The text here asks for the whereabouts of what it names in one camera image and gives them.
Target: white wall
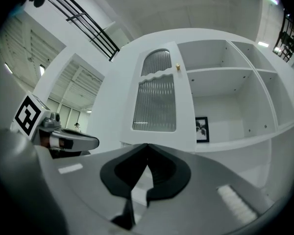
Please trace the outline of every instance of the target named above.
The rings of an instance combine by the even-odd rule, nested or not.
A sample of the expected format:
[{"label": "white wall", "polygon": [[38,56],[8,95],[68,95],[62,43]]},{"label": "white wall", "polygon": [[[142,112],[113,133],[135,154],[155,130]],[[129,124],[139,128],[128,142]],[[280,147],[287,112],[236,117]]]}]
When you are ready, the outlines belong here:
[{"label": "white wall", "polygon": [[142,33],[140,29],[135,27],[135,23],[132,21],[132,19],[124,14],[122,14],[120,11],[115,11],[111,3],[107,2],[106,0],[94,0],[96,1],[102,10],[109,16],[109,18],[117,22],[122,31],[126,34],[127,38],[129,40],[134,40],[136,38],[139,38],[142,36]]},{"label": "white wall", "polygon": [[88,133],[87,132],[87,126],[88,126],[89,115],[90,114],[86,113],[86,112],[80,112],[80,114],[79,114],[77,122],[79,123],[80,130],[83,133]]},{"label": "white wall", "polygon": [[55,83],[73,57],[74,49],[65,47],[46,68],[33,91],[33,94],[39,97],[42,102],[46,103]]},{"label": "white wall", "polygon": [[270,0],[262,0],[262,12],[256,42],[269,44],[272,51],[279,37],[283,22],[283,4],[273,4]]},{"label": "white wall", "polygon": [[123,32],[118,23],[113,22],[107,29],[104,30],[112,41],[121,49],[124,45],[127,45],[130,40]]},{"label": "white wall", "polygon": [[237,35],[255,41],[260,24],[262,0],[236,0],[235,3],[230,24],[236,28]]},{"label": "white wall", "polygon": [[101,28],[106,28],[112,21],[94,0],[75,0]]}]

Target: ceiling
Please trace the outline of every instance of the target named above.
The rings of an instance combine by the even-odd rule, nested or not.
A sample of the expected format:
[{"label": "ceiling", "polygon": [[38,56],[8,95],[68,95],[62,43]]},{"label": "ceiling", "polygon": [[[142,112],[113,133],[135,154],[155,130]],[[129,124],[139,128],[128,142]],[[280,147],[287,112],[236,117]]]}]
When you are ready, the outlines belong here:
[{"label": "ceiling", "polygon": [[[48,65],[64,46],[21,17],[9,18],[0,30],[0,53],[18,83],[33,91],[41,75],[39,66]],[[50,98],[75,108],[91,110],[102,81],[76,61],[71,61],[54,85]]]},{"label": "ceiling", "polygon": [[209,28],[255,40],[262,0],[106,0],[139,35],[175,28]]}]

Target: black picture frame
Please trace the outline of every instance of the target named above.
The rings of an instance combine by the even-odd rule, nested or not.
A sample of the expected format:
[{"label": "black picture frame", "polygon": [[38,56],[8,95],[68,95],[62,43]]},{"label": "black picture frame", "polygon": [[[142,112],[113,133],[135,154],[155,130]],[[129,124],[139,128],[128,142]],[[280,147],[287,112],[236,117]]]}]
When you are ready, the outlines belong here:
[{"label": "black picture frame", "polygon": [[[201,124],[203,124],[202,121],[205,121],[204,128],[201,128],[201,126],[203,126],[203,125],[201,125]],[[196,117],[195,118],[195,123],[196,123],[196,140],[197,140],[197,143],[207,143],[207,142],[209,142],[208,117]],[[204,134],[203,132],[205,132],[204,136],[206,136],[206,139],[198,139],[198,131],[200,131],[200,133],[202,135]]]}]

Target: white cabinet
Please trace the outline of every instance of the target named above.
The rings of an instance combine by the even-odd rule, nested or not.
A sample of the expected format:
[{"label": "white cabinet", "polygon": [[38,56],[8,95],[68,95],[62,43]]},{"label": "white cabinet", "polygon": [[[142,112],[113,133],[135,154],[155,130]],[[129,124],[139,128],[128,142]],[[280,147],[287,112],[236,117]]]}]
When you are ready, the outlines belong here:
[{"label": "white cabinet", "polygon": [[178,45],[187,71],[217,67],[245,67],[248,62],[226,40],[203,40]]},{"label": "white cabinet", "polygon": [[[254,145],[294,123],[268,59],[253,44],[226,40],[171,42],[141,53],[126,105],[120,141],[190,152]],[[209,144],[196,144],[195,117],[208,117]]]},{"label": "white cabinet", "polygon": [[171,42],[141,53],[120,140],[195,151],[195,129],[190,84],[177,44]]},{"label": "white cabinet", "polygon": [[196,117],[208,117],[210,142],[275,131],[272,108],[251,68],[188,72]]},{"label": "white cabinet", "polygon": [[242,148],[199,155],[215,160],[256,187],[265,186],[270,163],[270,139]]}]

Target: ribbed glass panel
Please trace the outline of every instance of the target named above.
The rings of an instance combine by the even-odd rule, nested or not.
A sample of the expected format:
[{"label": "ribbed glass panel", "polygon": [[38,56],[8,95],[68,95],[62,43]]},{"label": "ribbed glass panel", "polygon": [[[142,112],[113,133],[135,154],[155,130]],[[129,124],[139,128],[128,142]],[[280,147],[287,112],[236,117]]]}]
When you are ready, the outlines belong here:
[{"label": "ribbed glass panel", "polygon": [[176,130],[172,75],[145,81],[139,85],[133,129],[161,132]]},{"label": "ribbed glass panel", "polygon": [[159,49],[146,57],[141,76],[156,73],[157,71],[164,71],[171,67],[170,52],[164,49]]}]

